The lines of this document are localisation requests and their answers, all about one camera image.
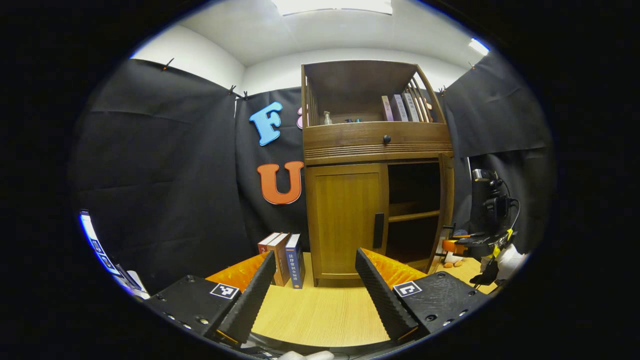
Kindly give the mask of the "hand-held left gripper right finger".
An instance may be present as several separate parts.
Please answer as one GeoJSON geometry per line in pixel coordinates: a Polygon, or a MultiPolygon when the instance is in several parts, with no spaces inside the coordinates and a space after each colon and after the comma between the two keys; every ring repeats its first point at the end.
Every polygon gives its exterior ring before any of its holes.
{"type": "Polygon", "coordinates": [[[365,248],[356,251],[355,269],[397,344],[450,328],[492,298],[448,272],[427,275],[365,248]]]}

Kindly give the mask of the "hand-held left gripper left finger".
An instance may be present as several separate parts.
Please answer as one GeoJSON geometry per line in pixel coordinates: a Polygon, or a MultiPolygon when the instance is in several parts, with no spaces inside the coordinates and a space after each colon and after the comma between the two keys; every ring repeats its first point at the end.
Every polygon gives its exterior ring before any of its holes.
{"type": "Polygon", "coordinates": [[[268,250],[224,269],[215,281],[186,275],[144,305],[197,337],[239,347],[249,339],[275,272],[268,250]]]}

